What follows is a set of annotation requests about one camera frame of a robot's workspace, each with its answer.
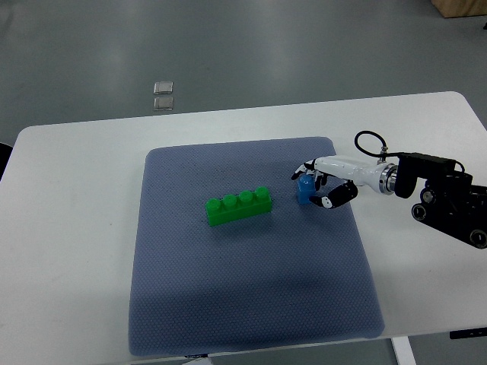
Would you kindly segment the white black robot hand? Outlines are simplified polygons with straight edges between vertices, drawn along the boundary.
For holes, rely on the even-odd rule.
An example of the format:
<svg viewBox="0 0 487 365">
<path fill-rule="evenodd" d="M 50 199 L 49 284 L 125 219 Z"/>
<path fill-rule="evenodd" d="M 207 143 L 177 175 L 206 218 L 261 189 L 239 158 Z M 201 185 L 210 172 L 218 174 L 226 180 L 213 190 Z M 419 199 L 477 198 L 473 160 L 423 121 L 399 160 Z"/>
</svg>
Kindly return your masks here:
<svg viewBox="0 0 487 365">
<path fill-rule="evenodd" d="M 326 184 L 328 177 L 345 182 L 329 191 L 327 195 L 311 196 L 309 201 L 321 208 L 338 208 L 358 195 L 359 186 L 368 186 L 373 191 L 392 195 L 394 193 L 398 166 L 394 163 L 365 163 L 351 157 L 327 156 L 318 157 L 301 164 L 292 175 L 296 180 L 301 175 L 314 179 L 315 190 Z"/>
</svg>

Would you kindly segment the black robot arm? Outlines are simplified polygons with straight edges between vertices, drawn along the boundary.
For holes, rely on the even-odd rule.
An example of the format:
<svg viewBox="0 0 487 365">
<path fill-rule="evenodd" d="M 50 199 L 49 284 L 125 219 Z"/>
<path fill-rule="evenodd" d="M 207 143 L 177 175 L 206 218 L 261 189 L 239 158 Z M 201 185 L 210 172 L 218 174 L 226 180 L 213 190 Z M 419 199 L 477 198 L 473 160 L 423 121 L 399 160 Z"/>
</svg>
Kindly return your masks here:
<svg viewBox="0 0 487 365">
<path fill-rule="evenodd" d="M 486 187 L 473 184 L 473 177 L 457 161 L 420 153 L 396 155 L 394 193 L 409 198 L 417 179 L 424 179 L 420 202 L 412 206 L 412 216 L 477 249 L 486 247 Z"/>
</svg>

